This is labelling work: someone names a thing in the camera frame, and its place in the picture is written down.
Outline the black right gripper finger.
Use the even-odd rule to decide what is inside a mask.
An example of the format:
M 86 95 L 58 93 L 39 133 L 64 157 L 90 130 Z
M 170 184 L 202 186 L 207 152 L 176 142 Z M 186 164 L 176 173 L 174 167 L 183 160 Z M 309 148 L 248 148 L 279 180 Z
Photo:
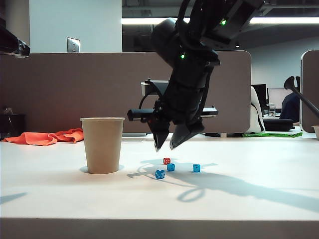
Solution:
M 204 125 L 198 121 L 192 125 L 180 124 L 177 125 L 170 140 L 170 149 L 173 150 L 185 141 L 191 139 L 195 135 L 203 132 Z
M 167 139 L 168 134 L 168 130 L 153 132 L 154 146 L 156 152 L 158 152 L 161 149 L 163 143 Z

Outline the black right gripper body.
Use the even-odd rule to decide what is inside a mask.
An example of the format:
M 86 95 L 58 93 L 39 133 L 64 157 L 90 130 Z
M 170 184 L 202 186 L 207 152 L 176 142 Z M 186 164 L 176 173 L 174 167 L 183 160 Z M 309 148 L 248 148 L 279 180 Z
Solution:
M 144 96 L 156 95 L 153 108 L 139 106 L 128 110 L 130 121 L 139 120 L 147 123 L 151 132 L 169 131 L 169 126 L 180 124 L 192 125 L 202 117 L 214 117 L 216 109 L 205 108 L 210 77 L 215 66 L 220 62 L 203 65 L 182 63 L 176 66 L 168 81 L 147 79 L 142 82 Z

